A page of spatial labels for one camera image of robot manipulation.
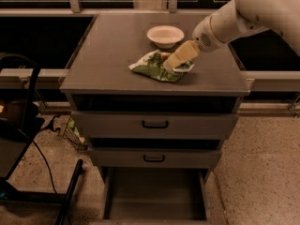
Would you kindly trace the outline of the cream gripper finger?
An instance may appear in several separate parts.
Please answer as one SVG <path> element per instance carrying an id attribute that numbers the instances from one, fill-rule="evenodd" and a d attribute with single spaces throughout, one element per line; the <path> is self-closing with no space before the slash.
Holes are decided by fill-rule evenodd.
<path id="1" fill-rule="evenodd" d="M 200 53 L 198 43 L 194 40 L 188 40 L 181 44 L 175 52 L 173 52 L 163 66 L 167 69 L 177 68 L 187 61 L 197 57 Z"/>

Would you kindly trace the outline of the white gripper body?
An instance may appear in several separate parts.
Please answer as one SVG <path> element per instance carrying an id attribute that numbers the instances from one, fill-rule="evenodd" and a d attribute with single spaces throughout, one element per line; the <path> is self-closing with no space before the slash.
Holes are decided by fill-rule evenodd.
<path id="1" fill-rule="evenodd" d="M 192 33 L 192 38 L 197 42 L 200 50 L 205 53 L 211 53 L 225 45 L 213 32 L 211 25 L 211 16 L 207 16 L 200 21 Z"/>

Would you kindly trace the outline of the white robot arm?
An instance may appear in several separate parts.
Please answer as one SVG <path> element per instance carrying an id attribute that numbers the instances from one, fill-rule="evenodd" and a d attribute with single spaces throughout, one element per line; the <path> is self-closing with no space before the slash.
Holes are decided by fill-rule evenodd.
<path id="1" fill-rule="evenodd" d="M 233 40 L 272 30 L 300 54 L 300 0 L 231 0 L 205 17 L 184 42 L 163 63 L 174 69 L 211 53 Z"/>

